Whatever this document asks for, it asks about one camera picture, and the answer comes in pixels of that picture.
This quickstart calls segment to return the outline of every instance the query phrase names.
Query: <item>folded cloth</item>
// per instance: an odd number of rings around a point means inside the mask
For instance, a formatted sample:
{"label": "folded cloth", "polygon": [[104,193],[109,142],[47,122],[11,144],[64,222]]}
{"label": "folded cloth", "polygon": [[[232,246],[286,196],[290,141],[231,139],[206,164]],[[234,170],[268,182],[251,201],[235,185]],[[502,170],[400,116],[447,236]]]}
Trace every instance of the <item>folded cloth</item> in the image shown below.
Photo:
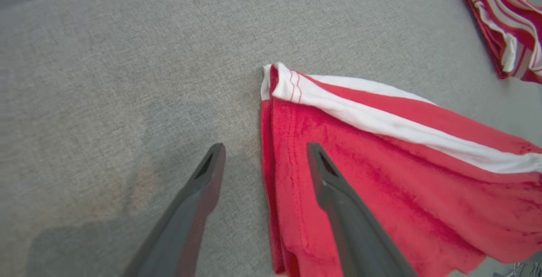
{"label": "folded cloth", "polygon": [[273,268],[341,276],[306,155],[323,146],[420,276],[542,247],[542,149],[392,86],[267,65],[263,179]]}
{"label": "folded cloth", "polygon": [[542,84],[542,7],[528,0],[465,0],[484,34],[499,78]]}

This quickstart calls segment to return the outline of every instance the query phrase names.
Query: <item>gray background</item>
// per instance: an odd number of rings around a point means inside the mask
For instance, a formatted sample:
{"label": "gray background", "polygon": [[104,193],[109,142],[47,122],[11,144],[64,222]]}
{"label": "gray background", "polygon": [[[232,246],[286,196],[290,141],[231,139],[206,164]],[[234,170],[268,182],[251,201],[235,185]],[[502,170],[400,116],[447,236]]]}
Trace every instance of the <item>gray background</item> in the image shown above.
{"label": "gray background", "polygon": [[540,86],[496,78],[463,0],[25,1],[0,3],[2,275],[118,275],[217,141],[197,275],[272,275],[259,90],[275,61],[542,146]]}

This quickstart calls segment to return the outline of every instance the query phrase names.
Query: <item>red cloth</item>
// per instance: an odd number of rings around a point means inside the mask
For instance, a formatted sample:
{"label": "red cloth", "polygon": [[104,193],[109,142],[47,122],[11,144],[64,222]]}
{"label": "red cloth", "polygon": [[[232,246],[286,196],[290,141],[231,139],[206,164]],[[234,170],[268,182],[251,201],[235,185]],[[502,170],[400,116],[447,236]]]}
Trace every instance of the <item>red cloth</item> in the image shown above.
{"label": "red cloth", "polygon": [[[542,7],[528,0],[465,0],[469,5],[490,52],[497,75],[501,79],[516,77],[528,82],[542,83]],[[501,32],[483,22],[480,12],[487,13],[503,32],[517,40],[515,60],[510,70],[505,70],[502,60],[505,49],[511,46]]]}
{"label": "red cloth", "polygon": [[[423,144],[364,132],[304,105],[306,85],[502,152],[542,153],[541,148],[428,102],[325,84],[295,71],[287,81],[276,65],[270,74],[261,138],[277,273],[342,275],[329,221],[314,196],[308,142],[323,146],[421,277],[454,269],[467,273],[486,255],[523,261],[541,249],[539,171],[494,173]],[[293,87],[285,100],[271,95],[279,79]]]}

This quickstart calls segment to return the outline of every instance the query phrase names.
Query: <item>gray floor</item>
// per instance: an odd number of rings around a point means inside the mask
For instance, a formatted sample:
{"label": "gray floor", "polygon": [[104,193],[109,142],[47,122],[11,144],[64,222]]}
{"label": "gray floor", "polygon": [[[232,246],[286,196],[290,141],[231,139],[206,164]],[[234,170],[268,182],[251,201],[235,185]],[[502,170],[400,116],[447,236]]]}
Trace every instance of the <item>gray floor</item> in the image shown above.
{"label": "gray floor", "polygon": [[0,6],[7,276],[118,275],[217,141],[228,161],[197,275],[272,275],[259,89],[274,61],[542,146],[540,86],[496,79],[463,0],[25,1]]}

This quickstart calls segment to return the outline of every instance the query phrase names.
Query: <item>striped cloth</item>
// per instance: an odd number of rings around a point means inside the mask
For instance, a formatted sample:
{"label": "striped cloth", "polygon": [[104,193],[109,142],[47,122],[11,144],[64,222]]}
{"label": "striped cloth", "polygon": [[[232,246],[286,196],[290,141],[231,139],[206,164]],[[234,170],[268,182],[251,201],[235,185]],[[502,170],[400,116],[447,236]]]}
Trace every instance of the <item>striped cloth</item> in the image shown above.
{"label": "striped cloth", "polygon": [[262,165],[273,268],[340,276],[306,147],[321,144],[422,277],[542,249],[542,149],[385,84],[265,66]]}
{"label": "striped cloth", "polygon": [[465,0],[501,79],[542,84],[542,7],[528,0]]}

